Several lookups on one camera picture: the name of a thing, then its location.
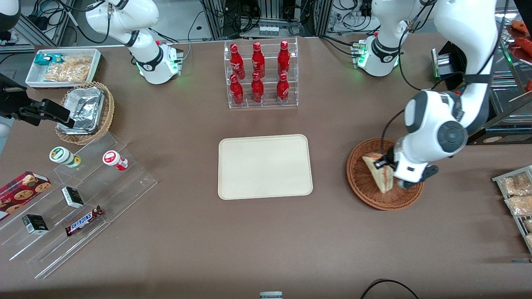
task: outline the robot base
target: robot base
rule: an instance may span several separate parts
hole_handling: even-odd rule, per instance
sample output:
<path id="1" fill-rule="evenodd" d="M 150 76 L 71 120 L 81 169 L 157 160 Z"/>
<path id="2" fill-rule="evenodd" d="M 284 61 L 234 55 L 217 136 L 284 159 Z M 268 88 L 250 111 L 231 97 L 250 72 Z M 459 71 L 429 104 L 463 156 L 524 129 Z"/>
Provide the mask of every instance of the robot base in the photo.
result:
<path id="1" fill-rule="evenodd" d="M 360 57 L 353 57 L 353 66 L 355 68 L 363 69 L 372 76 L 384 77 L 390 74 L 393 68 L 397 66 L 397 59 L 399 57 L 393 59 L 392 56 L 390 56 L 391 60 L 389 62 L 382 62 L 371 49 L 371 43 L 374 39 L 375 36 L 370 36 L 367 39 L 361 39 L 357 45 L 351 47 L 351 53 L 353 55 L 360 55 Z"/>
<path id="2" fill-rule="evenodd" d="M 181 75 L 183 65 L 183 52 L 177 52 L 175 48 L 168 45 L 159 45 L 163 50 L 163 59 L 153 71 L 143 70 L 138 64 L 140 74 L 151 84 L 163 84 L 174 76 Z"/>

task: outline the white plastic tray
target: white plastic tray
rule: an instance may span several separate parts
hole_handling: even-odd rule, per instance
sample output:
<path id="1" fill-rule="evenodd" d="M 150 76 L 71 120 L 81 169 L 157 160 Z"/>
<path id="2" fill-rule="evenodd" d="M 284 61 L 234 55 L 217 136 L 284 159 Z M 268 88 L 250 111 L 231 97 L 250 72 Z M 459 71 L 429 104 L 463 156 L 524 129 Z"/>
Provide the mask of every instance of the white plastic tray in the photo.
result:
<path id="1" fill-rule="evenodd" d="M 218 146 L 218 195 L 223 200 L 303 196 L 312 192 L 304 135 L 228 138 Z"/>
<path id="2" fill-rule="evenodd" d="M 48 66 L 32 63 L 30 70 L 28 71 L 28 75 L 26 76 L 26 84 L 33 88 L 65 88 L 79 86 L 83 83 L 92 82 L 92 80 L 94 79 L 94 75 L 96 74 L 96 69 L 98 68 L 98 63 L 101 57 L 100 51 L 94 48 L 46 49 L 37 51 L 36 56 L 40 53 L 59 53 L 67 56 L 90 56 L 93 58 L 93 60 L 90 63 L 90 69 L 89 74 L 87 75 L 87 80 L 82 83 L 45 81 L 44 75 L 46 74 Z"/>

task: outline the snickers bar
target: snickers bar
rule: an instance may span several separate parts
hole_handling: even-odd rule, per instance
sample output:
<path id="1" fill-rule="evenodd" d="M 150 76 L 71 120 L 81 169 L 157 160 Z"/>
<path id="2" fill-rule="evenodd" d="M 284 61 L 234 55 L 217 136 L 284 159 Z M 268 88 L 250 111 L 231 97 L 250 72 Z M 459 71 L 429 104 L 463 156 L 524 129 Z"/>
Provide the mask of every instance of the snickers bar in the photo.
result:
<path id="1" fill-rule="evenodd" d="M 94 219 L 96 219 L 96 217 L 100 216 L 101 214 L 103 214 L 103 211 L 100 208 L 100 206 L 97 206 L 87 215 L 83 216 L 80 220 L 74 222 L 71 226 L 65 228 L 66 235 L 68 237 L 72 236 L 74 232 L 76 232 L 77 230 L 80 230 L 82 227 L 89 224 L 89 222 L 93 221 Z"/>

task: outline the red label bottle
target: red label bottle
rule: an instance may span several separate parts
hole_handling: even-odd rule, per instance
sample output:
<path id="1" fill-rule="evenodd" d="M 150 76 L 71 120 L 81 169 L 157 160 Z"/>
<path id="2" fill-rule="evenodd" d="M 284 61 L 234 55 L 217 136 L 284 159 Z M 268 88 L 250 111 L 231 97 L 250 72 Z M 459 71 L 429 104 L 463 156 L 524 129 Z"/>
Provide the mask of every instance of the red label bottle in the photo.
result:
<path id="1" fill-rule="evenodd" d="M 238 46 L 232 44 L 229 48 L 231 49 L 231 68 L 233 73 L 238 76 L 239 80 L 244 80 L 246 78 L 246 71 L 244 71 L 244 60 L 238 52 Z"/>
<path id="2" fill-rule="evenodd" d="M 253 73 L 253 82 L 251 82 L 251 90 L 253 91 L 253 101 L 260 104 L 264 100 L 264 84 L 258 72 Z"/>
<path id="3" fill-rule="evenodd" d="M 264 62 L 264 54 L 261 51 L 261 43 L 258 41 L 253 43 L 253 56 L 251 57 L 253 61 L 253 71 L 259 73 L 261 78 L 266 76 L 266 65 Z"/>
<path id="4" fill-rule="evenodd" d="M 244 105 L 244 91 L 242 90 L 242 85 L 240 84 L 240 82 L 238 82 L 237 76 L 235 74 L 231 74 L 229 79 L 231 80 L 231 85 L 229 86 L 229 89 L 231 89 L 231 96 L 233 98 L 233 101 L 235 102 L 235 105 Z"/>
<path id="5" fill-rule="evenodd" d="M 277 82 L 277 103 L 280 105 L 286 104 L 288 102 L 288 89 L 290 85 L 286 81 L 286 73 L 279 75 L 279 82 Z"/>
<path id="6" fill-rule="evenodd" d="M 290 70 L 290 53 L 288 52 L 288 42 L 283 40 L 281 41 L 281 51 L 279 51 L 279 56 L 277 56 L 277 73 L 281 75 L 282 73 L 288 73 Z"/>

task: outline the beige tray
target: beige tray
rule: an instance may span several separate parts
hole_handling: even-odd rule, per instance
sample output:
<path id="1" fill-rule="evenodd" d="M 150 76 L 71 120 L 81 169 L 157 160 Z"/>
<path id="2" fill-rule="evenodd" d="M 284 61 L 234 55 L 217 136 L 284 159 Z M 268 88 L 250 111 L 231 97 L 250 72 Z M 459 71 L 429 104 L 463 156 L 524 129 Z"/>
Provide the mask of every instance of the beige tray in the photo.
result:
<path id="1" fill-rule="evenodd" d="M 228 138 L 218 147 L 218 195 L 223 200 L 303 196 L 312 192 L 304 135 Z"/>

